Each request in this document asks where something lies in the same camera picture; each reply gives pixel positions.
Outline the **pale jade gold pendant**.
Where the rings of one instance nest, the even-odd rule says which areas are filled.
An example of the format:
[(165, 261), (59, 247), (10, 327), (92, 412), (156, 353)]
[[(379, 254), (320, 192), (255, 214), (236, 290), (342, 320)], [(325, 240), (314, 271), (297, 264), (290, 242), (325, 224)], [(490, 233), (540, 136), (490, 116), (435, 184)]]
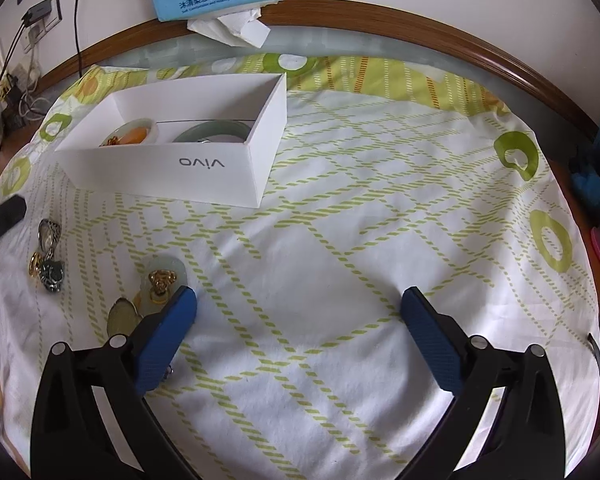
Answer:
[(107, 318), (107, 335), (130, 336), (148, 315), (159, 313), (180, 286), (188, 284), (186, 267), (180, 259), (158, 254), (140, 264), (140, 291), (132, 298), (120, 297)]

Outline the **green stone silver pendant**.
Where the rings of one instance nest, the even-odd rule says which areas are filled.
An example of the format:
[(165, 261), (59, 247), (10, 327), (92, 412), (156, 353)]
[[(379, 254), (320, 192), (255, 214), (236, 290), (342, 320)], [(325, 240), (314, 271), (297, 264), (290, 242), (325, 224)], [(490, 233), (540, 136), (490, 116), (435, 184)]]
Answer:
[(65, 279), (65, 266), (59, 260), (47, 259), (41, 264), (40, 281), (48, 292), (61, 291)]

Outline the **white power strip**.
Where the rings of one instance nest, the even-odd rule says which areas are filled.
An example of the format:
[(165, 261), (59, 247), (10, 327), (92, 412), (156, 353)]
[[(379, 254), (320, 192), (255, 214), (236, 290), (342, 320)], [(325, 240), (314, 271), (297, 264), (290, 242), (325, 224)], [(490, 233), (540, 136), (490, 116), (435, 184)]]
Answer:
[(33, 92), (38, 88), (40, 77), (40, 68), (33, 55), (23, 58), (9, 73), (9, 82), (16, 89), (16, 95), (24, 99), (25, 107), (33, 107)]

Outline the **green patterned white cloth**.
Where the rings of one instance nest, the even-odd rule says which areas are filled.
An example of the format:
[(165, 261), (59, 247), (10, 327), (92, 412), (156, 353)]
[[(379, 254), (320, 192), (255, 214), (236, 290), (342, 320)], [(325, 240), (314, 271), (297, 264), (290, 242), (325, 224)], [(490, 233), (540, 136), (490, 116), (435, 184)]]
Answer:
[[(111, 93), (215, 73), (287, 77), (258, 209), (82, 191), (56, 162)], [(600, 331), (585, 244), (534, 133), (480, 84), (360, 56), (97, 66), (6, 166), (0, 203), (12, 194), (28, 210), (0, 240), (0, 442), (21, 467), (50, 346), (102, 344), (155, 254), (184, 262), (199, 310), (148, 402), (204, 478), (394, 478), (451, 400), (399, 318), (410, 286), (495, 347), (543, 346), (567, 467), (588, 452)], [(56, 294), (47, 259), (65, 266)]]

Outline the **black power adapter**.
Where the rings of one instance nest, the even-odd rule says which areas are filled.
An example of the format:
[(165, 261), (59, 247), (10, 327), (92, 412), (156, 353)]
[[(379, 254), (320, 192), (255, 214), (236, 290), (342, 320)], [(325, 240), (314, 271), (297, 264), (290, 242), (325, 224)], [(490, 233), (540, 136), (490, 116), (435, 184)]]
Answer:
[(22, 24), (26, 27), (30, 27), (38, 21), (41, 21), (52, 12), (52, 0), (42, 0), (34, 6), (30, 6), (25, 14), (22, 16)]

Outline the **white vivo cardboard box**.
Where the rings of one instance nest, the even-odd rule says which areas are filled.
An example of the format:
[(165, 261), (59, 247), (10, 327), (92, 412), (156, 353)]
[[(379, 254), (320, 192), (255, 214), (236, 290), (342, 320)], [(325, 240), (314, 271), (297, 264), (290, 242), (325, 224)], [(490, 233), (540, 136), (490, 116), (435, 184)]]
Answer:
[[(141, 144), (99, 144), (134, 119), (156, 125)], [(174, 143), (208, 120), (250, 125), (244, 143)], [(257, 208), (287, 123), (283, 74), (162, 80), (106, 96), (55, 150), (76, 188)]]

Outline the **green jade bangle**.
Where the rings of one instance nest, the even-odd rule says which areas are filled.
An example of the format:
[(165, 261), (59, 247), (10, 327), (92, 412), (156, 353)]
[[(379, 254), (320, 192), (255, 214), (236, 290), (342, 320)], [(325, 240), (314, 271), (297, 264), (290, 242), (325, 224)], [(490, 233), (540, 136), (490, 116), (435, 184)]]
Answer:
[(180, 133), (174, 143), (244, 143), (251, 127), (237, 120), (213, 119), (198, 122)]

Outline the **white wall socket panel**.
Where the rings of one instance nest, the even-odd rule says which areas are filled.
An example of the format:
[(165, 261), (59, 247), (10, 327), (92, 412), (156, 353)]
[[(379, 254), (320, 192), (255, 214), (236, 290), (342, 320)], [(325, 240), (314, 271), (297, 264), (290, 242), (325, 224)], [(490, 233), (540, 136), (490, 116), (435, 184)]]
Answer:
[(60, 0), (42, 0), (23, 15), (21, 44), (24, 53), (31, 50), (60, 22)]

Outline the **wooden headboard rail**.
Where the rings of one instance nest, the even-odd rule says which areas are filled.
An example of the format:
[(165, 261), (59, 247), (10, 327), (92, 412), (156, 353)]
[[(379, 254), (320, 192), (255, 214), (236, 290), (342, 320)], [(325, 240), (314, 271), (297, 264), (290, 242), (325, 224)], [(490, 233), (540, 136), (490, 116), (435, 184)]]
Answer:
[[(267, 6), (262, 18), (264, 24), (270, 27), (306, 26), (364, 32), (451, 55), (527, 92), (591, 138), (598, 130), (598, 125), (579, 105), (530, 66), (493, 44), (431, 18), (350, 0), (284, 0)], [(78, 71), (81, 61), (92, 65), (188, 33), (183, 22), (150, 20), (132, 26), (93, 44), (80, 55), (68, 58), (45, 74), (38, 88), (45, 91), (72, 76)]]

